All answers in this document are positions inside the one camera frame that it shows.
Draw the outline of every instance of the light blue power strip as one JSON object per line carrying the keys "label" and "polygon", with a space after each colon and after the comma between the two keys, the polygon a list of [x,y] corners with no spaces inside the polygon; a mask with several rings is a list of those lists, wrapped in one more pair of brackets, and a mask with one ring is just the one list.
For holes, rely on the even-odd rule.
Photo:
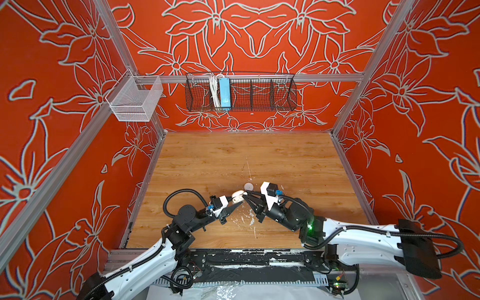
{"label": "light blue power strip", "polygon": [[230,101],[230,79],[229,78],[219,78],[218,84],[220,85],[220,103],[223,110],[230,110],[232,106]]}

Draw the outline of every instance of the wire mesh basket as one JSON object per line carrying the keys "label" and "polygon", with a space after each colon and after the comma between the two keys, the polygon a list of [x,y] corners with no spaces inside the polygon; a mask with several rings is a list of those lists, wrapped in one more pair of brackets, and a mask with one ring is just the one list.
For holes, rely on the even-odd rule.
{"label": "wire mesh basket", "polygon": [[[297,107],[293,74],[242,72],[229,79],[230,106],[215,106],[210,88],[212,73],[188,73],[185,99],[189,111],[289,111]],[[220,99],[220,84],[217,83]]]}
{"label": "wire mesh basket", "polygon": [[[151,77],[153,84],[137,83],[140,77]],[[110,109],[119,121],[148,122],[162,96],[163,86],[158,76],[133,76],[127,70],[107,95]]]}

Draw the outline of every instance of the wooden table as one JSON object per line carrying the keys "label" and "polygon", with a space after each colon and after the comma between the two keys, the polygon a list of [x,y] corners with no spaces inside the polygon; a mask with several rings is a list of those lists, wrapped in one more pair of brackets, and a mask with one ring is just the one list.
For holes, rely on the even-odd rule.
{"label": "wooden table", "polygon": [[[173,191],[194,189],[209,202],[247,182],[259,191],[263,181],[301,198],[318,216],[368,224],[327,133],[168,133],[127,246],[149,248],[161,237],[171,222],[163,201]],[[185,204],[203,207],[182,193],[168,210],[176,214]],[[206,229],[194,232],[191,248],[301,248],[298,232],[268,218],[260,224],[247,203],[226,224]]]}

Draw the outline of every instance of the white cable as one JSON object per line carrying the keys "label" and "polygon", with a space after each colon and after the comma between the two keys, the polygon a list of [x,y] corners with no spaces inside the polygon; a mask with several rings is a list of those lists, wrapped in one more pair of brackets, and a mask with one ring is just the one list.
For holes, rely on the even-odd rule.
{"label": "white cable", "polygon": [[212,92],[213,105],[216,108],[219,108],[222,105],[220,104],[220,100],[218,99],[218,95],[217,95],[217,91],[218,91],[217,77],[215,75],[210,75],[209,80],[210,80],[210,91]]}

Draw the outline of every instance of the white round object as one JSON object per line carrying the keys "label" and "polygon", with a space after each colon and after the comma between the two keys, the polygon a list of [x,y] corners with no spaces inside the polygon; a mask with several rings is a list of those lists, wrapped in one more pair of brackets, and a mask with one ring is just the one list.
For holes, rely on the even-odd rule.
{"label": "white round object", "polygon": [[243,189],[246,190],[246,191],[253,191],[253,184],[247,182],[247,183],[245,183],[245,185],[243,186]]}

